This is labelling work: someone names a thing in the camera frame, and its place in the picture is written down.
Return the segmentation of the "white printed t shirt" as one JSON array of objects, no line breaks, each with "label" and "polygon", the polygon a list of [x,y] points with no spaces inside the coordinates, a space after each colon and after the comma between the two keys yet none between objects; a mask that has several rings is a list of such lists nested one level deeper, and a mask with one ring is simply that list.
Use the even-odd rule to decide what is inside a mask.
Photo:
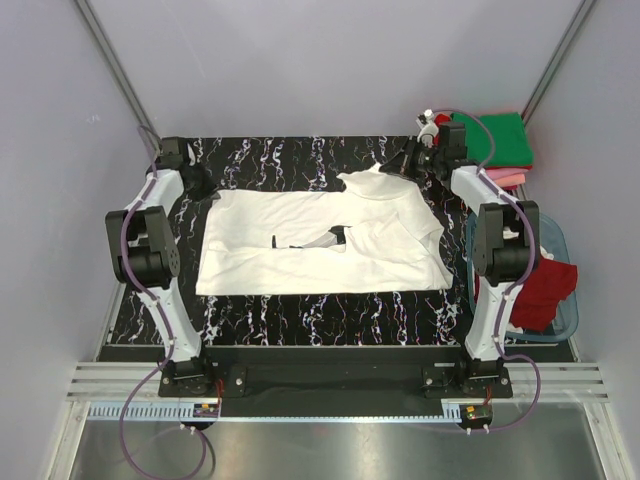
[{"label": "white printed t shirt", "polygon": [[341,192],[223,190],[209,209],[200,296],[432,291],[451,287],[444,228],[419,187],[377,166]]}]

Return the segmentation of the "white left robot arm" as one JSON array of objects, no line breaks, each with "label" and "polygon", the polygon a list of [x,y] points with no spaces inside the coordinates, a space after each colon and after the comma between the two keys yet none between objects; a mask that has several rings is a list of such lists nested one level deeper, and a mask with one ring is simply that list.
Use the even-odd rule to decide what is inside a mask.
[{"label": "white left robot arm", "polygon": [[168,214],[183,194],[196,202],[220,198],[188,140],[162,138],[141,191],[127,207],[105,217],[115,277],[137,294],[163,342],[164,358],[158,366],[162,397],[205,396],[218,385],[178,285],[181,258]]}]

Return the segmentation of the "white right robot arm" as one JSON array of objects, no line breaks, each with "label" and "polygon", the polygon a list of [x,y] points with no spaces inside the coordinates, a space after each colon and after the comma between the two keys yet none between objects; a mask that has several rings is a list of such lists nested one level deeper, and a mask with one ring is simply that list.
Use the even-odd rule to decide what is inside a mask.
[{"label": "white right robot arm", "polygon": [[499,187],[467,158],[466,128],[421,116],[420,131],[380,170],[416,180],[430,173],[476,216],[472,266],[479,292],[450,384],[466,396],[506,381],[506,327],[525,280],[539,262],[539,208]]}]

